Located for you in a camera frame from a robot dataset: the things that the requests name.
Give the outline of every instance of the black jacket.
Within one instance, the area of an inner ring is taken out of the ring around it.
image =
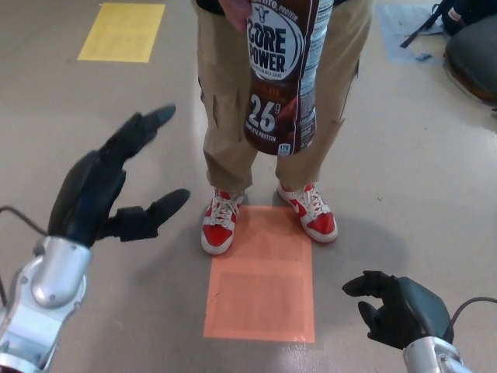
[[[346,0],[335,0],[334,6],[340,5],[345,1]],[[219,5],[218,0],[196,0],[196,3],[199,5],[199,7],[201,7],[204,10],[207,10],[208,12],[220,14],[222,16],[224,15],[223,9]]]

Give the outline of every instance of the core power logo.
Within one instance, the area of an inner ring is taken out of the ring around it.
[[[248,19],[248,52],[252,69],[262,79],[284,80],[296,68],[304,49],[298,25],[282,12],[276,1],[252,3]]]

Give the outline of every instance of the black bag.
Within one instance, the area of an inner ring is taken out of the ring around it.
[[[443,28],[451,36],[464,27],[497,14],[497,0],[442,0],[432,7],[432,15],[412,35],[401,44],[407,48],[423,30],[433,26],[442,17]]]

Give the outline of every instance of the gray floor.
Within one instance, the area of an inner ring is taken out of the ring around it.
[[[189,2],[167,3],[144,65],[76,61],[98,2],[0,5],[3,204],[46,224],[72,163],[135,110],[167,102],[178,113],[127,165],[118,205],[192,190],[159,239],[98,244],[89,298],[64,330],[54,372],[401,372],[400,351],[366,338],[356,300],[340,291],[345,282],[365,269],[411,276],[451,312],[468,298],[497,295],[497,121],[441,67],[390,63],[375,21],[319,184],[341,236],[313,252],[316,344],[203,339],[210,258],[199,231],[212,191],[201,151],[196,20]],[[273,203],[273,172],[271,158],[256,160],[251,204]],[[4,279],[30,258],[35,239],[2,215]],[[495,370],[496,329],[494,305],[473,305],[460,317],[456,344],[475,372]]]

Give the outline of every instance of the orange square mark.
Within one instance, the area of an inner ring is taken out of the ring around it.
[[[310,239],[288,208],[243,208],[212,260],[204,336],[314,343]]]
[[[260,333],[305,332],[304,285],[299,277],[223,273],[213,329]]]

